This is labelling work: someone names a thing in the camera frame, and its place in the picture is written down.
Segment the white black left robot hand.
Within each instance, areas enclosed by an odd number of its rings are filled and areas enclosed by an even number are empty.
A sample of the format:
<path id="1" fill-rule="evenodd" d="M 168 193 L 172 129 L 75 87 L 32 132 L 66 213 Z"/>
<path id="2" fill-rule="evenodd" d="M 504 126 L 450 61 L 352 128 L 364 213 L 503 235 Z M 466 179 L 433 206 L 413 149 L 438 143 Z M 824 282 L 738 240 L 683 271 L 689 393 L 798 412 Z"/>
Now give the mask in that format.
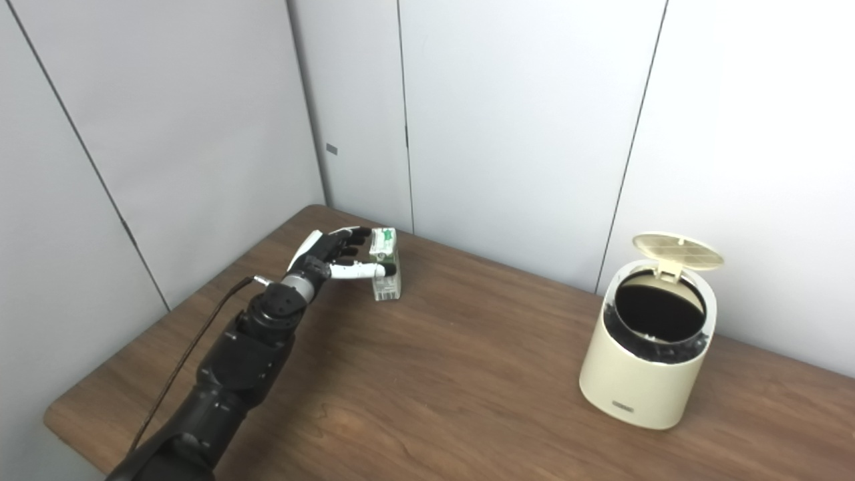
<path id="1" fill-rule="evenodd" d="M 354 259 L 372 229 L 345 227 L 333 232 L 314 230 L 291 259 L 286 277 L 302 277 L 313 287 L 325 281 L 385 278 L 398 274 L 394 263 L 362 263 Z"/>

